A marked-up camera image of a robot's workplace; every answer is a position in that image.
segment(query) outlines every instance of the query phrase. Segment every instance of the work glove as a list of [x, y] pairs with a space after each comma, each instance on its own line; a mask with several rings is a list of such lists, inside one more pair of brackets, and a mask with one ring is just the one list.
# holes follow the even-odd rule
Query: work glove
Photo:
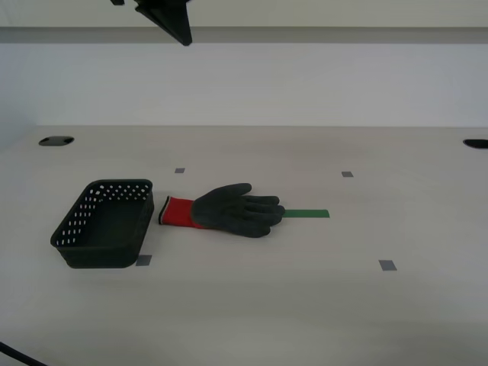
[[260, 238], [281, 222], [284, 214], [276, 196], [245, 196], [249, 183], [226, 185], [210, 191], [196, 201], [168, 197], [159, 214], [159, 224], [216, 229]]

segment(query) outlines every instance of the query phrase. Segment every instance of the gray marker square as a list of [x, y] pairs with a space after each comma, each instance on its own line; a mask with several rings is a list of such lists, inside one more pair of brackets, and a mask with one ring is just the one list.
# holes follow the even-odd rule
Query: gray marker square
[[380, 266], [383, 271], [396, 271], [397, 269], [393, 261], [380, 261]]
[[136, 260], [136, 267], [141, 267], [144, 265], [149, 265], [151, 262], [152, 255], [140, 255]]

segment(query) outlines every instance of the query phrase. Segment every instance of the basket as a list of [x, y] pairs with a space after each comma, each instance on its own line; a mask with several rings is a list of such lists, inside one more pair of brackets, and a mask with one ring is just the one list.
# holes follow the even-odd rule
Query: basket
[[139, 255], [154, 211], [146, 179], [94, 181], [51, 237], [72, 268], [125, 268]]

